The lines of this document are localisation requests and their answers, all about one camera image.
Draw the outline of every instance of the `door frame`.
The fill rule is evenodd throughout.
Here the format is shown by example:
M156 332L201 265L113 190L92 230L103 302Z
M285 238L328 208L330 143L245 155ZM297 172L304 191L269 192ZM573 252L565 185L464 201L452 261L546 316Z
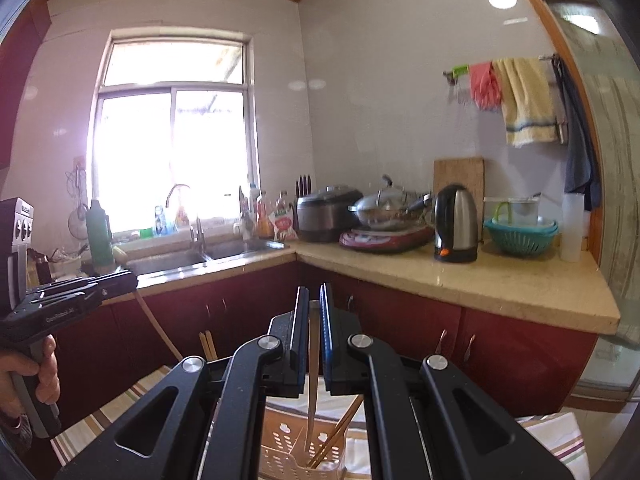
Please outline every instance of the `door frame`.
M591 132L591 142L594 146L594 151L596 155L596 160L598 163L598 170L600 171L600 175L602 175L602 157L600 155L600 143L598 142L598 135L596 131L596 124L593 118L593 113L591 111L591 105L589 103L589 99L587 96L586 88L584 87L584 82L582 81L582 77L580 76L580 71L578 70L578 66L575 63L575 59L571 50L569 49L569 45L566 42L560 27L558 27L558 23L556 22L556 18L553 16L551 9L549 9L548 5L544 0L529 0L533 9L536 11L536 14L540 18L543 27L545 27L546 33L549 35L551 39L551 43L556 49L556 53L558 56L564 60L564 63L573 78L575 85L578 90L578 94L580 94L580 99L582 100L582 104L584 105L584 111L587 116L587 122L589 124L589 130ZM589 233L587 238L587 248L589 252L593 255L593 259L596 260L597 264L600 264L600 257L602 255L602 231L603 231L603 221L604 221L604 201L606 200L606 195L604 193L604 188L602 190L602 203L599 207L595 208L591 211L591 217L589 222Z

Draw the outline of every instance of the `rice cooker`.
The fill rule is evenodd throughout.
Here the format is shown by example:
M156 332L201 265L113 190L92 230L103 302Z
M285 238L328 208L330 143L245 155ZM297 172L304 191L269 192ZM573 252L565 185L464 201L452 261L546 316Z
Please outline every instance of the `rice cooker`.
M349 206L362 198L350 186L328 186L296 203L298 237L305 242L337 242L340 234L360 225Z

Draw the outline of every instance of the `bolt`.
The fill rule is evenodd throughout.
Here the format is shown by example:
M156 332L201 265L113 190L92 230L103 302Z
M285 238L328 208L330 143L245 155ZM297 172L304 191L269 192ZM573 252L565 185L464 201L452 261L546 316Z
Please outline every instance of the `bolt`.
M280 340L273 335L263 335L260 339L258 339L258 346L260 348L264 348L265 350L277 348L279 344Z
M373 339L365 334L356 334L351 336L351 344L356 348L368 348L373 345Z
M203 366L204 361L200 357L189 357L182 362L182 368L189 374L199 372Z
M427 359L427 364L434 370L444 370L449 365L449 361L446 357L435 354Z

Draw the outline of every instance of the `stainless steel sink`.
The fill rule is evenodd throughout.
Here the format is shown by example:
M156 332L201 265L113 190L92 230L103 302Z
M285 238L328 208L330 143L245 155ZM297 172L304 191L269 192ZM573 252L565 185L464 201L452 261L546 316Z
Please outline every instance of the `stainless steel sink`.
M130 260L127 267L137 276L142 276L143 274L191 267L197 264L203 264L206 261L206 257L202 256L198 251L187 250L158 254L157 256L140 258L139 260Z
M207 256L213 260L221 260L223 258L242 257L252 253L279 251L284 249L285 245L279 242L271 242L269 240L233 240L216 244L207 248Z

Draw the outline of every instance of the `human hand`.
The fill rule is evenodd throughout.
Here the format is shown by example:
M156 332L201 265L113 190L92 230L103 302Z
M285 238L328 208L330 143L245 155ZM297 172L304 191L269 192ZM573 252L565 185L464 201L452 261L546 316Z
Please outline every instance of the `human hand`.
M58 362L54 351L56 341L47 336L42 343L44 359L38 364L24 355L11 350L0 350L0 411L9 418L18 418L24 413L22 403L14 389L9 372L23 376L37 375L40 384L36 388L36 398L45 404L53 404L60 397Z

